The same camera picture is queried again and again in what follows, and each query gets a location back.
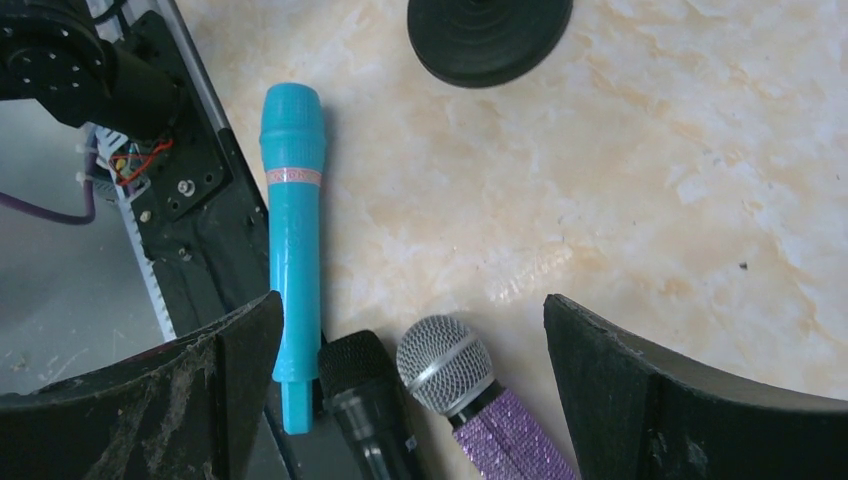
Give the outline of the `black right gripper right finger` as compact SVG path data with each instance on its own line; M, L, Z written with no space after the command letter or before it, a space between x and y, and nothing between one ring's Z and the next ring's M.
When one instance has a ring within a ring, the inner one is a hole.
M544 328L586 479L843 479L847 404L749 380L549 295Z

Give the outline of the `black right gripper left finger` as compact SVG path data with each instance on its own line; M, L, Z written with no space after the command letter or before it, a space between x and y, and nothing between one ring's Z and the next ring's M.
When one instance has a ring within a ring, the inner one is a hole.
M1 398L5 479L241 479L282 332L270 292L112 365Z

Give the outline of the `black microphone orange end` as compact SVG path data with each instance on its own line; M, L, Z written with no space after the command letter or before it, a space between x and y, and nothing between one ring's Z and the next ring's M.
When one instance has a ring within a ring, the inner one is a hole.
M395 364L371 330L322 345L324 409L339 426L365 479L427 479Z

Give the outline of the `purple glitter microphone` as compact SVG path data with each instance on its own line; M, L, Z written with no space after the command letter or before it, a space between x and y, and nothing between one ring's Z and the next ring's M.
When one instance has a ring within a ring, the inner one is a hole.
M484 479L575 479L516 394L495 377L488 350L465 323L433 315L401 337L396 366L409 394L445 417Z

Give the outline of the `black round-base mic stand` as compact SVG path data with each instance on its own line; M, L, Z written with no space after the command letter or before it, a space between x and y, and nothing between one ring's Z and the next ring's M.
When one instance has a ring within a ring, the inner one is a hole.
M483 89L534 69L557 46L572 0L411 0L406 25L411 47L435 78Z

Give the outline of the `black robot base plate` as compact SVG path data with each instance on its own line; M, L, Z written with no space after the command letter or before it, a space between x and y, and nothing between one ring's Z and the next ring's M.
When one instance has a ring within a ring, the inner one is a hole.
M181 89L173 145L132 204L145 257L177 336L268 290L267 210L173 1L136 1L132 51Z

